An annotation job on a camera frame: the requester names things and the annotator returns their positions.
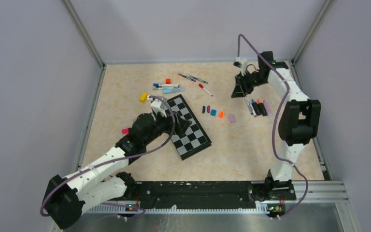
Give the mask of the black highlighter blue tip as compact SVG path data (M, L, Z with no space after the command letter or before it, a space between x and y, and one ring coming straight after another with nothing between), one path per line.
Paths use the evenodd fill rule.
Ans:
M254 112L255 112L255 114L257 115L257 116L261 116L262 115L262 113L261 113L261 111L260 111L260 109L259 109L259 107L258 107L258 104L257 104L257 102L255 101L255 100L253 100L253 99L251 99L251 105L252 105L252 107L253 107L253 110L254 110Z

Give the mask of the black highlighter orange cap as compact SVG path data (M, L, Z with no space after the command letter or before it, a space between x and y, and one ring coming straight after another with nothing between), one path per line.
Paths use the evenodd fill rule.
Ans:
M268 113L266 111L265 105L264 105L264 103L260 99L257 99L257 105L258 105L258 108L259 108L261 114L263 116L267 116Z

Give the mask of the pale purple highlighter cap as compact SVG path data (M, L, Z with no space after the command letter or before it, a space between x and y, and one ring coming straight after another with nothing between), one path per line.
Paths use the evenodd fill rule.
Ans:
M236 122L235 116L234 116L233 114L229 114L229 115L228 115L228 119L229 119L229 121L230 121L231 123Z

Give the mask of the blue highlighter cap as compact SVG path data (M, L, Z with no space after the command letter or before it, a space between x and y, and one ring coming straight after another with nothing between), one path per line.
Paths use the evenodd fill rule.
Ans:
M213 109L213 110L210 111L210 115L211 115L211 116L216 116L216 112L217 112L217 111L216 111L215 109Z

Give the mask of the pale purple highlighter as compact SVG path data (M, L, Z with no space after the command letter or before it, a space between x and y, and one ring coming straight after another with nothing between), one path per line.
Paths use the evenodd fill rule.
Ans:
M273 113L272 113L271 107L269 105L269 102L264 100L263 104L264 104L264 107L265 107L265 110L267 112L268 117L273 117Z

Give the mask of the white marker red cap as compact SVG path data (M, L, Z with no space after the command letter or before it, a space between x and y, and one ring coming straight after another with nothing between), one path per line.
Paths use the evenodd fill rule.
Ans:
M201 89L203 89L208 95L210 95L211 97L213 96L213 94L203 85L203 84L199 84L199 87Z

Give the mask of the white marker magenta end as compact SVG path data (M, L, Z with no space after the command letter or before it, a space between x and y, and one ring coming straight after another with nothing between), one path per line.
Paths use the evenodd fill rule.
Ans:
M251 110L252 115L253 115L254 117L257 117L257 114L256 114L256 112L254 111L254 108L253 108L252 103L250 102L250 100L247 100L247 103L248 103L248 106L249 106L249 108L250 108L250 110Z

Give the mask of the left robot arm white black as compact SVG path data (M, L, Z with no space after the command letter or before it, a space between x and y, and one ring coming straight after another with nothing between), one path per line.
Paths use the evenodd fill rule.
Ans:
M182 136L192 124L177 113L164 117L161 113L140 114L121 138L99 159L65 177L49 180L40 213L51 217L60 229L69 228L90 208L113 198L134 197L134 179L128 173L112 173L148 154L148 144L166 133Z

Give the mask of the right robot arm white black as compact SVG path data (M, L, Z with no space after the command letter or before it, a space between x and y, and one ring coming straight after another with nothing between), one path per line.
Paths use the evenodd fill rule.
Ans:
M248 71L248 61L236 57L233 65L240 69L235 76L232 98L246 97L255 87L270 84L281 98L275 118L273 133L283 141L277 162L269 170L261 191L270 199L277 199L292 183L292 172L305 146L317 135L321 103L304 94L284 62L276 62L271 51L258 56L259 69Z

